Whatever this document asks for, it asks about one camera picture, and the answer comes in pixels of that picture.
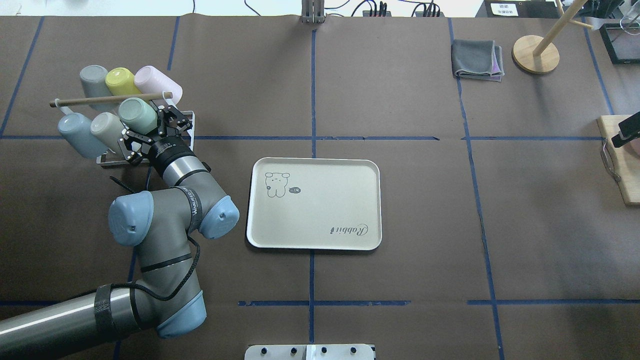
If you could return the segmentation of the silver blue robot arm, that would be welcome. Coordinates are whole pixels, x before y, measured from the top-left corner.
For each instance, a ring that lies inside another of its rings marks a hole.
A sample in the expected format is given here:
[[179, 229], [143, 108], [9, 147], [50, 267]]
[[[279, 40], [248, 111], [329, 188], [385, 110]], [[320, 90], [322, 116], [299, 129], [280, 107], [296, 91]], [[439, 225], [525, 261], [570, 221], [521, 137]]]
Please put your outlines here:
[[183, 141], [192, 121], [174, 104], [157, 110], [150, 130], [126, 125], [118, 143], [129, 162], [146, 158], [167, 189], [116, 198], [109, 208], [115, 241], [134, 249], [141, 278], [105, 284], [69, 300], [1, 322], [3, 360], [55, 359], [153, 328], [161, 338], [187, 334], [207, 317], [192, 239], [230, 232], [240, 212]]

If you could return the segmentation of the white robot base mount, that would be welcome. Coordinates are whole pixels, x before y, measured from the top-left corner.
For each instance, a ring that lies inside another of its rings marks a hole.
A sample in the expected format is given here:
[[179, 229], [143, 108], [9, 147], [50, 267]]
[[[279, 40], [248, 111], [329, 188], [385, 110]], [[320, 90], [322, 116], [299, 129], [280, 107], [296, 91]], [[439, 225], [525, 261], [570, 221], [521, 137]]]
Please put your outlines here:
[[256, 344], [249, 346], [245, 360], [375, 360], [375, 346], [365, 343]]

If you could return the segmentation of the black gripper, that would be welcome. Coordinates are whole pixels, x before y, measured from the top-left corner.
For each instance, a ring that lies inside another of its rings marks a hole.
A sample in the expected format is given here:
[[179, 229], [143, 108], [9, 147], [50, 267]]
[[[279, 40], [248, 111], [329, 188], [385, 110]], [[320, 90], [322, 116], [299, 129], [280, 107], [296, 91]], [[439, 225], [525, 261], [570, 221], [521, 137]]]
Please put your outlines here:
[[[147, 133], [123, 129], [118, 139], [122, 155], [131, 166], [149, 163], [155, 170], [165, 170], [182, 157], [194, 157], [194, 151], [181, 135], [192, 129], [192, 121], [174, 105], [158, 108], [157, 130]], [[162, 137], [156, 141], [155, 136]]]

